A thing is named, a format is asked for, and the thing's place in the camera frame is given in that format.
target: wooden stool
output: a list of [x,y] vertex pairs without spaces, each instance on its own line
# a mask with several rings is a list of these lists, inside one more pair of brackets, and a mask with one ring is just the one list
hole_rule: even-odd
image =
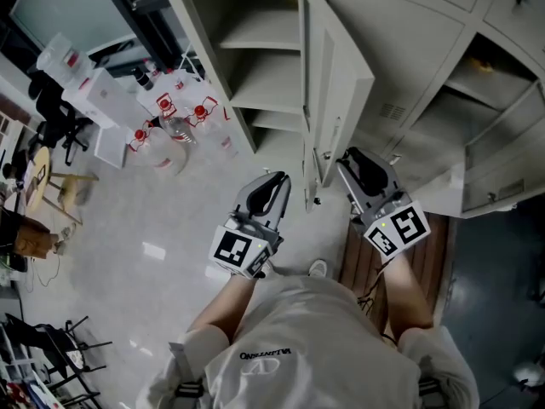
[[[63,177],[64,180],[59,186],[56,183],[51,181],[51,177]],[[49,175],[49,185],[59,190],[59,196],[57,197],[57,202],[60,206],[57,206],[51,200],[43,197],[43,201],[49,206],[59,211],[64,216],[70,218],[72,221],[76,222],[79,225],[83,225],[81,220],[78,220],[76,217],[71,216],[68,211],[74,207],[77,197],[77,182],[78,181],[98,181],[97,177],[93,176],[76,176],[73,174],[61,174],[61,173],[51,173]]]

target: red cap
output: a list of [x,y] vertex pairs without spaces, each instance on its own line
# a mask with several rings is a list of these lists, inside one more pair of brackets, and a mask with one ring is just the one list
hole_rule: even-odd
[[198,105],[197,107],[195,107],[195,115],[197,115],[198,117],[203,116],[205,113],[206,109],[203,105]]

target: office chair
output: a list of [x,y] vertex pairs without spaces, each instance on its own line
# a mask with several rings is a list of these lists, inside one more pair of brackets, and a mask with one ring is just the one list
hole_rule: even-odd
[[83,144],[77,138],[77,134],[93,122],[86,117],[76,118],[73,106],[61,99],[62,91],[61,86],[44,72],[37,72],[32,77],[28,94],[33,100],[37,99],[36,109],[45,121],[38,125],[37,135],[29,142],[29,148],[31,153],[37,143],[55,148],[58,141],[66,138],[62,147],[66,149],[65,164],[70,166],[72,162],[68,159],[72,143],[76,142],[86,152],[89,146]]

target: open cabinet door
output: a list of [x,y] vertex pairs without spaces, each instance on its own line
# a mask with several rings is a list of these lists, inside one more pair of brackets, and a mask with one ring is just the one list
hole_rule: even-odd
[[328,186],[375,81],[352,37],[325,0],[299,0],[307,210]]

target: white t-shirt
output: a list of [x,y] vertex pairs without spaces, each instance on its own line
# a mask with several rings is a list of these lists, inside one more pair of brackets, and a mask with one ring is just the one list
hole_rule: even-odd
[[[422,379],[430,394],[440,389],[446,404],[438,407],[479,406],[473,374],[444,327],[410,329],[396,351],[335,281],[290,276],[260,283],[270,284],[269,295],[246,314],[232,345],[212,325],[181,340],[193,378],[204,372],[204,406],[417,408]],[[180,375],[187,381],[180,364],[173,358],[142,390],[139,409],[191,407],[170,404]]]

